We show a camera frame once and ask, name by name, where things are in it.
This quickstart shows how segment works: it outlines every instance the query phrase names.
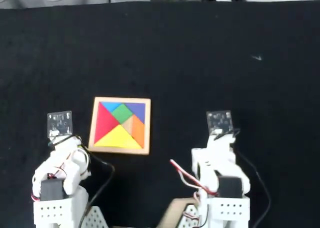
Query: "tangram puzzle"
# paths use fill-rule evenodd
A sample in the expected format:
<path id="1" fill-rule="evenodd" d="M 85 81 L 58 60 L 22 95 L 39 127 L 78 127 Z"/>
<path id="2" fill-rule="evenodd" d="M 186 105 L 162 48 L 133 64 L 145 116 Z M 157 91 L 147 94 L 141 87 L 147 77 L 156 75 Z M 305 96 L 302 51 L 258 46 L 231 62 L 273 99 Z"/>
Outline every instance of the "tangram puzzle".
<path id="1" fill-rule="evenodd" d="M 149 154 L 150 99 L 96 97 L 89 150 Z"/>

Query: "purple triangle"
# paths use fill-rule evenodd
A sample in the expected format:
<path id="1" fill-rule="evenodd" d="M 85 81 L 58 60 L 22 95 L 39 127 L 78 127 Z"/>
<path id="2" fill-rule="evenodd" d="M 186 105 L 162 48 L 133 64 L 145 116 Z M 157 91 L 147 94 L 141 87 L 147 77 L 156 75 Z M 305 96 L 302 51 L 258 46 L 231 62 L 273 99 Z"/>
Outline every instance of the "purple triangle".
<path id="1" fill-rule="evenodd" d="M 143 103 L 125 103 L 125 105 L 141 120 L 145 123 L 145 110 L 146 104 Z"/>

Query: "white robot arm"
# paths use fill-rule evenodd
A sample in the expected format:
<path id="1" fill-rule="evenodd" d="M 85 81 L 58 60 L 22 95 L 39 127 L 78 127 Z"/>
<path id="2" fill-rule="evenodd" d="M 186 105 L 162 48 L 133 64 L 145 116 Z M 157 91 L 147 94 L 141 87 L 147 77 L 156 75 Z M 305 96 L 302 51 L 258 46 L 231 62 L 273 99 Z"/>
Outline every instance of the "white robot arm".
<path id="1" fill-rule="evenodd" d="M 48 114 L 48 137 L 54 150 L 34 172 L 34 223 L 38 228 L 108 228 L 100 209 L 88 202 L 79 185 L 91 175 L 90 158 L 79 137 L 72 135 L 71 111 Z"/>
<path id="2" fill-rule="evenodd" d="M 195 177 L 186 173 L 173 160 L 180 176 L 190 178 L 198 189 L 194 196 L 198 200 L 198 226 L 193 228 L 248 228 L 250 180 L 236 164 L 232 149 L 235 142 L 231 114 L 229 111 L 208 112 L 209 139 L 206 148 L 194 148 L 192 171 Z"/>

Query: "black cloth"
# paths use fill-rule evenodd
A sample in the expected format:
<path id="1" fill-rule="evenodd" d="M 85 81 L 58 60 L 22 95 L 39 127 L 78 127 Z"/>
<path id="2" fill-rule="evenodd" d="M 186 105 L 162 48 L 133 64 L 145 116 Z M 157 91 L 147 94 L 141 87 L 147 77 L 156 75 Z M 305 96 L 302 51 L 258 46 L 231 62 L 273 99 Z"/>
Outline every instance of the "black cloth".
<path id="1" fill-rule="evenodd" d="M 236 147 L 272 207 L 260 227 L 318 220 L 320 3 L 121 3 L 0 11 L 0 227 L 32 227 L 31 178 L 49 156 L 47 113 L 73 112 L 88 143 L 95 96 L 151 98 L 150 155 L 100 154 L 116 175 L 96 202 L 110 225 L 155 226 L 188 197 L 206 111 L 231 109 Z M 253 170 L 251 219 L 267 199 Z M 92 195 L 108 173 L 93 166 Z"/>

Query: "red triangle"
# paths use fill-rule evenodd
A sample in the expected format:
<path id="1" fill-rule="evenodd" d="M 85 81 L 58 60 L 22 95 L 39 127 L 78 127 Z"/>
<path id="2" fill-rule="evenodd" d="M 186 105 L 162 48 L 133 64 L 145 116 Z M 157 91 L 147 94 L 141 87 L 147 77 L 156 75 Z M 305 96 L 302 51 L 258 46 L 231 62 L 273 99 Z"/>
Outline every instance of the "red triangle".
<path id="1" fill-rule="evenodd" d="M 101 103 L 99 103 L 94 142 L 96 143 L 118 124 L 119 122 L 116 118 L 114 118 L 113 115 Z"/>

